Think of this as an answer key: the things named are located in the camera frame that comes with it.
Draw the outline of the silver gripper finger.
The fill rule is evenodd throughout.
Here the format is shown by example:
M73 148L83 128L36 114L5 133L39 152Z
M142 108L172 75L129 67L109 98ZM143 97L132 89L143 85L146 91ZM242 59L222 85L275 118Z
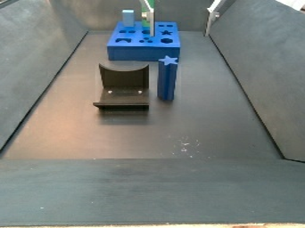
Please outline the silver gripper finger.
M210 28L212 25L214 19L219 16L218 10L223 5L223 0L214 0L211 6L207 8L207 22L206 22L206 28L204 28L204 36L208 36L210 34Z
M142 25L148 28L150 35L155 35L155 9L154 0L139 0L142 7Z

